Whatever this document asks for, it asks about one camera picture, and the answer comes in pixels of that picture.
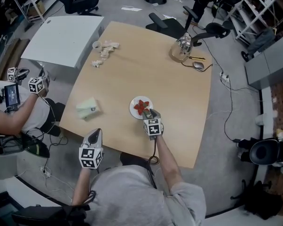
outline white table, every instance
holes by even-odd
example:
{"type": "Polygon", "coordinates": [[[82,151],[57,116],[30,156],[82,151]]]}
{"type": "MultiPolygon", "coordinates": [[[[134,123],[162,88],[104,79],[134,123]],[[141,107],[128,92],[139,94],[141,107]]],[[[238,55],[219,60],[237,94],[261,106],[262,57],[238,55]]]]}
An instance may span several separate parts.
{"type": "Polygon", "coordinates": [[[49,17],[35,33],[21,58],[38,67],[55,64],[81,68],[86,50],[102,33],[103,17],[49,17]]]}

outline person in gray shirt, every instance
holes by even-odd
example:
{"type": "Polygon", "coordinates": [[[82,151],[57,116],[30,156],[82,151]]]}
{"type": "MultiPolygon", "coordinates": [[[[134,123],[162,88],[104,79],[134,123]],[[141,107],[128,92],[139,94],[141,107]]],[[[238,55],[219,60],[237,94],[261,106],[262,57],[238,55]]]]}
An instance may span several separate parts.
{"type": "Polygon", "coordinates": [[[123,166],[105,170],[93,179],[91,186],[91,170],[82,168],[72,205],[84,204],[90,189],[96,192],[85,222],[91,226],[203,225],[206,204],[202,188],[184,182],[162,135],[156,136],[156,142],[170,195],[153,187],[144,166],[147,161],[122,153],[123,166]]]}

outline concrete floor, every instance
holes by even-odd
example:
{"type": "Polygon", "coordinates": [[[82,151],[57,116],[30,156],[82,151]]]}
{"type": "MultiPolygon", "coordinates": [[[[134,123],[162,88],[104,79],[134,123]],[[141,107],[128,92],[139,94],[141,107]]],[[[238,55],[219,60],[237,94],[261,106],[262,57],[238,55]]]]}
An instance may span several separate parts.
{"type": "MultiPolygon", "coordinates": [[[[103,22],[104,27],[110,21],[119,21],[145,27],[151,23],[148,14],[152,12],[155,12],[160,18],[167,16],[175,17],[184,25],[186,16],[183,14],[182,6],[187,5],[192,8],[193,4],[194,0],[168,0],[166,4],[154,7],[144,0],[100,0],[97,13],[105,17],[103,22]],[[125,6],[141,8],[142,10],[138,12],[122,10],[121,8],[125,6]]],[[[58,11],[61,6],[62,3],[57,2],[48,11],[47,16],[58,11]]],[[[66,13],[64,8],[62,8],[54,16],[64,15],[66,13]]],[[[212,21],[213,16],[210,9],[207,8],[200,24],[206,25],[212,21]]],[[[214,22],[222,23],[219,19],[215,19],[214,22]]],[[[31,39],[40,25],[40,22],[36,23],[27,32],[23,32],[24,26],[21,25],[16,31],[16,36],[22,39],[31,39]]],[[[189,32],[192,36],[195,35],[192,26],[190,26],[189,32]]],[[[243,66],[244,62],[240,56],[240,52],[245,49],[242,44],[234,39],[234,34],[232,33],[224,39],[206,39],[206,42],[225,73],[230,75],[232,88],[247,87],[247,79],[243,66]]],[[[208,51],[204,43],[200,48],[208,51]]],[[[21,66],[31,69],[30,77],[38,74],[38,70],[28,61],[22,60],[20,63],[21,66]]],[[[249,182],[254,169],[252,164],[241,163],[238,160],[236,157],[236,145],[228,140],[224,134],[224,122],[228,117],[231,101],[229,90],[220,82],[219,73],[220,68],[213,66],[207,121],[195,168],[181,169],[183,177],[187,182],[203,187],[206,196],[207,214],[225,210],[233,206],[235,202],[230,200],[230,196],[241,192],[242,179],[246,179],[249,182]]],[[[51,82],[48,97],[56,102],[66,103],[75,79],[76,75],[72,70],[63,68],[62,73],[62,69],[60,69],[60,74],[56,80],[51,82]]],[[[255,117],[259,114],[258,94],[248,90],[239,90],[237,93],[232,94],[232,98],[234,111],[227,122],[227,134],[231,138],[258,137],[259,128],[255,125],[254,121],[255,117]]],[[[67,145],[51,147],[51,157],[48,160],[47,166],[51,169],[55,177],[74,187],[81,169],[78,161],[78,147],[82,142],[82,138],[75,135],[67,136],[69,138],[67,145]]],[[[52,141],[58,142],[59,139],[52,137],[52,141]]],[[[45,136],[44,142],[50,145],[48,136],[45,136]]],[[[119,163],[119,151],[104,148],[104,152],[105,157],[101,162],[100,170],[116,166],[119,163]]],[[[47,186],[45,185],[45,179],[38,168],[39,166],[43,166],[45,162],[46,159],[31,155],[28,152],[19,153],[17,156],[18,174],[29,169],[21,178],[47,195],[69,204],[70,199],[65,193],[72,197],[72,190],[68,185],[54,177],[48,178],[46,181],[47,186]]],[[[157,171],[156,181],[161,188],[165,188],[161,170],[157,171]]]]}

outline metallic kettle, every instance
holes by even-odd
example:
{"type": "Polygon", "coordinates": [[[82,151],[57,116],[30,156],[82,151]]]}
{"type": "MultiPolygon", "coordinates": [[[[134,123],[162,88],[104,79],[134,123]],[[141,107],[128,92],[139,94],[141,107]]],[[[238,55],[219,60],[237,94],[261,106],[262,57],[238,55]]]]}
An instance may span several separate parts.
{"type": "Polygon", "coordinates": [[[181,38],[176,40],[170,50],[170,57],[176,62],[182,62],[188,59],[193,43],[190,35],[186,32],[181,38]]]}

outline cardboard box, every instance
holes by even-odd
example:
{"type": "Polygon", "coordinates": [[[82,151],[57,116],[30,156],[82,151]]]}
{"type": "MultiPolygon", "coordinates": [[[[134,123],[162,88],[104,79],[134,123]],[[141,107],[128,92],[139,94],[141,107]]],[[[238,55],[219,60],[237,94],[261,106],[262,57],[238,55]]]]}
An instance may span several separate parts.
{"type": "MultiPolygon", "coordinates": [[[[43,2],[40,0],[38,3],[36,3],[39,11],[41,14],[44,14],[46,9],[43,6],[43,2]]],[[[31,4],[31,7],[29,8],[29,11],[27,13],[28,17],[36,17],[38,16],[38,12],[36,11],[35,7],[31,4]]]]}

